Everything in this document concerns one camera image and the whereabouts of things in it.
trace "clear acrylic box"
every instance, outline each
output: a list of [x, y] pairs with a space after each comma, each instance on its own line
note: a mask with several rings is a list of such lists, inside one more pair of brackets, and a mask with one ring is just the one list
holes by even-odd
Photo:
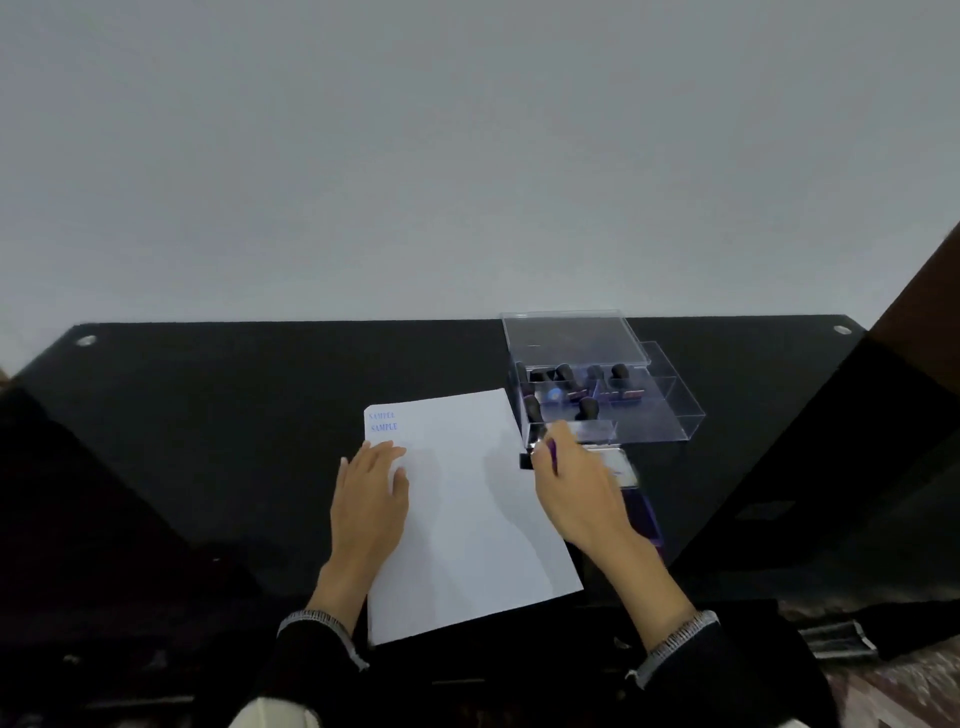
[[[704, 419], [660, 345], [640, 342], [619, 311], [506, 313], [502, 320], [527, 441], [524, 398], [531, 396], [544, 423], [569, 421], [584, 444], [689, 440]], [[562, 365], [566, 378], [558, 374]], [[585, 398], [592, 400], [589, 419], [583, 419]]]

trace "black table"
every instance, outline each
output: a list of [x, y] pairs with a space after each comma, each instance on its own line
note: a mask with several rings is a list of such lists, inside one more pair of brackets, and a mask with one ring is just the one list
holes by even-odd
[[[811, 416], [829, 417], [831, 399], [844, 413], [871, 400], [872, 381], [859, 387], [865, 393], [845, 394], [865, 371], [881, 383], [886, 373], [902, 376], [899, 391], [915, 395], [903, 399], [906, 408], [872, 412], [894, 420], [902, 412], [910, 427], [925, 423], [918, 412], [935, 404], [929, 412], [939, 414], [914, 438], [913, 452], [960, 422], [955, 398], [875, 351], [843, 316], [630, 323], [641, 341], [660, 343], [707, 413], [688, 443], [626, 447], [668, 563], [741, 483], [771, 472], [772, 458], [785, 461], [773, 473], [791, 467], [816, 435]], [[104, 644], [124, 660], [162, 650], [177, 664], [178, 655], [203, 653], [202, 662], [216, 665], [211, 679], [223, 684], [234, 669], [242, 684], [328, 553], [337, 461], [358, 447], [364, 408], [501, 387], [507, 368], [496, 320], [71, 329], [0, 397], [0, 651], [13, 650], [8, 662], [23, 674], [39, 654], [37, 685], [62, 669], [64, 649], [102, 654]], [[806, 433], [791, 440], [800, 423]], [[834, 440], [843, 425], [831, 429]], [[866, 428], [851, 441], [871, 437]], [[875, 462], [871, 472], [882, 467]], [[942, 503], [932, 499], [925, 513]], [[435, 681], [504, 670], [523, 677], [560, 665], [622, 675], [637, 655], [620, 647], [636, 644], [636, 635], [602, 575], [574, 556], [583, 593], [383, 645], [378, 662]], [[737, 582], [685, 573], [684, 558], [675, 573], [698, 602], [822, 586], [823, 570], [747, 572]], [[833, 576], [849, 581], [861, 569], [843, 559]], [[885, 558], [870, 578], [889, 581], [889, 564]], [[900, 570], [923, 572], [909, 560]], [[232, 646], [210, 658], [226, 633], [236, 637]]]
[[[707, 413], [688, 443], [627, 447], [671, 562], [862, 329], [843, 316], [630, 323]], [[97, 324], [71, 329], [17, 384], [190, 548], [293, 596], [327, 555], [336, 464], [362, 439], [364, 408], [500, 387], [507, 367], [496, 320]], [[609, 598], [588, 584], [588, 601]]]

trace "left hand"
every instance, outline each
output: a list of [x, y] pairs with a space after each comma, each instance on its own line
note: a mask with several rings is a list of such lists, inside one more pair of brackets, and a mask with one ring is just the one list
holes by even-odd
[[307, 609], [327, 612], [349, 632], [380, 567], [403, 534], [410, 482], [398, 468], [391, 490], [387, 476], [391, 464], [406, 451], [389, 440], [374, 447], [365, 442], [351, 461], [340, 460], [330, 507], [330, 559], [320, 570]]

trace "sheet of paper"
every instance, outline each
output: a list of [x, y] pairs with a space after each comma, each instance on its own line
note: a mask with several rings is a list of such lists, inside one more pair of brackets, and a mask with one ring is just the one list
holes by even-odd
[[383, 644], [583, 589], [547, 519], [502, 389], [380, 404], [366, 437], [407, 448], [410, 512], [373, 582], [370, 641]]

